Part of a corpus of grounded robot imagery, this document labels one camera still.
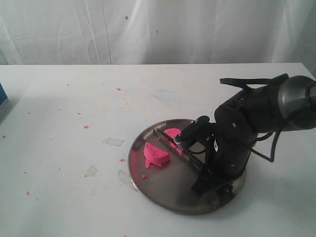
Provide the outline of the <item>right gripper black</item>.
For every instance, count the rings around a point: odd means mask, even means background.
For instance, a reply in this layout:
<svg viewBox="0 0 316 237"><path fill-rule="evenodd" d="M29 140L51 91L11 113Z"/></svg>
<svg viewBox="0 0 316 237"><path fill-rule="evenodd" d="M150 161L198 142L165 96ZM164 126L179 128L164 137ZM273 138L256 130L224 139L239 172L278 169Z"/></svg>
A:
<svg viewBox="0 0 316 237"><path fill-rule="evenodd" d="M258 132L248 121L248 98L231 98L215 110L215 122L201 117L201 144L205 147L205 162L191 193L200 199L211 190L212 201L235 198L233 181L245 171L250 149Z"/></svg>

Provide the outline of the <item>right robot arm black grey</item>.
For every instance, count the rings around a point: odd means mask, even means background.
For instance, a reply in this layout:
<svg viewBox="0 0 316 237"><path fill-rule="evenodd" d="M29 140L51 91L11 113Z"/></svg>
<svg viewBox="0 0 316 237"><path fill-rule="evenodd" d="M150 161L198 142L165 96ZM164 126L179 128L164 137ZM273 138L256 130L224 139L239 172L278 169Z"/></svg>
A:
<svg viewBox="0 0 316 237"><path fill-rule="evenodd" d="M273 79L224 78L220 83L240 91L216 109L215 122L207 116L194 122L193 137L205 152L191 188L197 197L239 178L258 141L273 136L270 155L264 156L273 162L282 132L316 126L316 82L309 77L283 74Z"/></svg>

